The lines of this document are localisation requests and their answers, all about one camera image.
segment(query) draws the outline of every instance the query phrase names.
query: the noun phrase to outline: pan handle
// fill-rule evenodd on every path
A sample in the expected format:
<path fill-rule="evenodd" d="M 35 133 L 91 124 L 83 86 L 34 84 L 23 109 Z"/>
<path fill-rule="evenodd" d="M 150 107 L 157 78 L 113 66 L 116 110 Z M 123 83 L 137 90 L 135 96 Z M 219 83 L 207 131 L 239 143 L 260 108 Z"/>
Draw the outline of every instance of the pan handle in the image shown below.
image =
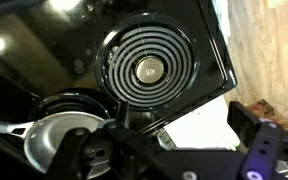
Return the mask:
<path fill-rule="evenodd" d="M 0 133 L 10 134 L 10 135 L 17 136 L 17 137 L 24 139 L 27 132 L 33 126 L 34 123 L 35 122 L 11 124 L 6 121 L 0 121 Z"/>

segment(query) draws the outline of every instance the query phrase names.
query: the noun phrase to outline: frying pan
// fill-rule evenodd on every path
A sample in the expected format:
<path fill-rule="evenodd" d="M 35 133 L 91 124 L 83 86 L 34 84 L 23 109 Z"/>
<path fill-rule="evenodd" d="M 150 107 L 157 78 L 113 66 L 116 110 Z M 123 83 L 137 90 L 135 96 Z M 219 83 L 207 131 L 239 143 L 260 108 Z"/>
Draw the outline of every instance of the frying pan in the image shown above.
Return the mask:
<path fill-rule="evenodd" d="M 102 118 L 92 114 L 67 111 L 47 116 L 37 122 L 11 124 L 0 121 L 0 133 L 22 138 L 24 152 L 29 162 L 40 172 L 46 173 L 68 130 L 83 127 L 94 132 L 102 121 Z M 109 167 L 104 165 L 100 169 L 100 173 L 93 172 L 90 176 L 94 177 L 94 173 L 103 174 Z"/>

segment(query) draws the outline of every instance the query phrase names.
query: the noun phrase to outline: wood grain surface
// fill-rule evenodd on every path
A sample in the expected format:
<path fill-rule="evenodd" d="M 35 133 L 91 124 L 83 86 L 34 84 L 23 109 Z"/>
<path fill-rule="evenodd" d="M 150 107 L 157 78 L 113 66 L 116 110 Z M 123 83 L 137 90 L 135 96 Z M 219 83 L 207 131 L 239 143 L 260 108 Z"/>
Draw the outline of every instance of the wood grain surface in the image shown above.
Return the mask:
<path fill-rule="evenodd" d="M 267 0 L 267 5 L 270 8 L 276 8 L 285 2 L 287 2 L 287 0 Z"/>
<path fill-rule="evenodd" d="M 228 49 L 239 80 L 226 101 L 267 100 L 288 117 L 288 2 L 271 9 L 266 0 L 229 0 Z"/>

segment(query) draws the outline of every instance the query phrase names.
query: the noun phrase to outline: burner center cap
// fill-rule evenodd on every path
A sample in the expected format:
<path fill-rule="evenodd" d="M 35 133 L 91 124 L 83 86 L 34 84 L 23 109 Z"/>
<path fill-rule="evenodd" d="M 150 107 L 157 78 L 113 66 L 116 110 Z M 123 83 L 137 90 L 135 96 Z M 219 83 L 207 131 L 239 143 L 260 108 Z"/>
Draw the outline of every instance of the burner center cap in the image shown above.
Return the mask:
<path fill-rule="evenodd" d="M 158 58 L 147 57 L 137 63 L 135 72 L 143 83 L 154 83 L 163 76 L 164 66 Z"/>

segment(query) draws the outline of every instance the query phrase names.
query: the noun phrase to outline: glossy black surface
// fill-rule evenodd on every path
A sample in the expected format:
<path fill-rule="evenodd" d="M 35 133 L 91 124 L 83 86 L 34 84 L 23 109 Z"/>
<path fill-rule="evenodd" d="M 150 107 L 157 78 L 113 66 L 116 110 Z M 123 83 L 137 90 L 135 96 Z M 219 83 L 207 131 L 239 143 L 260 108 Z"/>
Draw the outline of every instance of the glossy black surface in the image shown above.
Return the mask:
<path fill-rule="evenodd" d="M 30 121 L 65 111 L 78 111 L 93 114 L 103 119 L 115 116 L 115 110 L 103 101 L 104 94 L 83 88 L 71 88 L 35 103 L 30 111 Z"/>
<path fill-rule="evenodd" d="M 138 61 L 162 53 L 159 59 L 164 60 L 164 68 L 172 68 L 164 71 L 166 77 L 153 85 L 136 80 Z M 135 111 L 158 110 L 174 104 L 183 89 L 193 84 L 200 66 L 198 54 L 194 36 L 177 19 L 157 13 L 133 15 L 115 26 L 100 46 L 97 82 L 111 98 L 128 101 Z"/>
<path fill-rule="evenodd" d="M 41 98 L 71 87 L 101 90 L 95 76 L 99 48 L 112 29 L 134 15 L 147 13 L 176 19 L 192 37 L 194 59 L 199 63 L 194 67 L 196 77 L 172 103 L 147 113 L 132 112 L 133 119 L 148 118 L 131 127 L 146 127 L 143 132 L 147 131 L 237 85 L 208 0 L 48 0 L 29 10 L 1 16 L 0 75 Z M 110 96 L 103 99 L 117 106 Z"/>

